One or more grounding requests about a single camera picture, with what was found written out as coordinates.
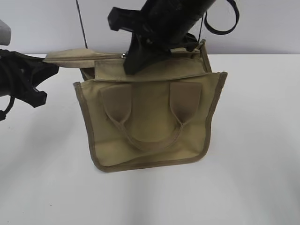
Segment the black cable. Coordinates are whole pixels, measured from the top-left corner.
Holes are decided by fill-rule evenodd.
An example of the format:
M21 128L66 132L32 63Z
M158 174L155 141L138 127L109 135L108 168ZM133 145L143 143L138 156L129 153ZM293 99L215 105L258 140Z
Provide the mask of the black cable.
M198 42L200 42L200 37L201 37L202 26L203 26L203 16L202 16L202 19L201 19L201 25L200 25L200 31L199 31L199 38L198 38Z
M229 34L231 33L235 28L236 26L238 25L238 22L239 22L239 19L240 19L240 12L239 12L239 9L238 9L238 6L236 4L236 2L234 0L226 0L232 7L233 7L233 10L235 12L235 16L236 16L236 22L235 22L235 25L229 29L229 30L226 30L226 31L221 31L221 30L216 30L214 29L212 26L209 25L209 23L207 22L207 12L206 12L206 15L205 15L205 19L204 19L204 24L206 26L206 28L213 34L217 34L217 35L225 35L225 34Z
M15 85L14 85L14 80L12 77L12 74L10 70L7 68L7 66L0 61L0 67L3 69L4 74L6 75L8 81L9 81L9 86L10 86L10 100L8 103L7 108L3 111L0 110L0 120L4 120L6 115L9 113L9 111L12 109L15 103Z
M78 16L79 16L79 20L80 20L80 25L81 25L81 30L82 30L82 35L83 35L83 39L84 39L85 48L88 48L88 44L86 42L86 37L85 37L85 32L84 32L84 27L83 27L83 19L81 17L81 12L80 12L80 8L79 8L78 0L76 0L76 5L77 5L77 11L78 11Z

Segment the black strap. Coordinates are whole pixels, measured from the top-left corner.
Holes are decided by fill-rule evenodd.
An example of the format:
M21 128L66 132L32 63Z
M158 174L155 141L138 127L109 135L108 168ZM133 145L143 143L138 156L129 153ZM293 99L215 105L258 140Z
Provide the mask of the black strap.
M239 22L239 19L240 19L240 12L239 12L239 9L238 9L238 6L236 5L236 2L234 0L226 0L228 1L228 3L233 7L234 9L234 12L235 12L235 16L236 16L236 22L235 22L235 25L229 29L229 30L226 30L226 31L221 31L221 30L216 30L214 29L212 26L209 25L209 23L207 22L207 12L205 14L205 19L204 19L204 24L206 26L206 28L213 34L217 34L217 35L225 35L225 34L229 34L231 33L235 28L236 26L238 25L238 22Z

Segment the white backdrop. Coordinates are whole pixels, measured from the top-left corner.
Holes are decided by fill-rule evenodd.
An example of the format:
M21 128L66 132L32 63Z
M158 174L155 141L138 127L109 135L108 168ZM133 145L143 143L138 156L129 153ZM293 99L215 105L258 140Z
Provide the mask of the white backdrop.
M300 53L300 1L236 0L241 12L237 29L227 36L203 30L212 54ZM107 16L113 6L140 9L145 0L79 0L87 42L102 52L123 52L130 34L110 31ZM0 18L13 32L9 49L46 53L84 47L75 0L0 0ZM209 9L212 26L226 30L235 16L225 0ZM199 24L191 31L198 34Z

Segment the canvas bag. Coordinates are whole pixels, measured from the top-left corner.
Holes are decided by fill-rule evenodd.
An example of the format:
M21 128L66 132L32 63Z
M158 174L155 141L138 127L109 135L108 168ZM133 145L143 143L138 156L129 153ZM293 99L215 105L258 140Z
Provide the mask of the canvas bag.
M89 49L51 52L45 62L81 69L85 82L74 87L99 170L192 163L206 154L227 73L211 71L204 40L136 75L125 74L121 54Z

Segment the bag strap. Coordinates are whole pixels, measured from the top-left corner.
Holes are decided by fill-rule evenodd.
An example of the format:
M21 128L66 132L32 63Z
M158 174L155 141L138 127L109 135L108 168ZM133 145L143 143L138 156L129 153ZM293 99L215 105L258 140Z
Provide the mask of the bag strap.
M198 110L202 86L200 83L172 82L170 84L171 112L177 120L172 134L159 142L143 142L135 139L125 124L132 111L131 84L113 85L101 90L105 112L114 125L124 134L127 140L142 151L160 151L174 144L183 127L193 118Z
M235 13L235 16L236 16L236 22L235 22L235 25L229 29L229 30L226 30L226 31L221 31L221 30L216 30L214 29L212 26L209 25L209 23L207 22L207 12L205 14L205 19L204 19L204 24L206 26L206 28L213 34L217 34L217 35L226 35L226 34L229 34L231 33L235 28L236 26L238 25L238 22L239 22L239 19L240 19L240 12L239 12L239 9L238 9L238 6L236 4L236 2L234 0L226 0L232 7L233 7L233 10L234 10L234 13Z

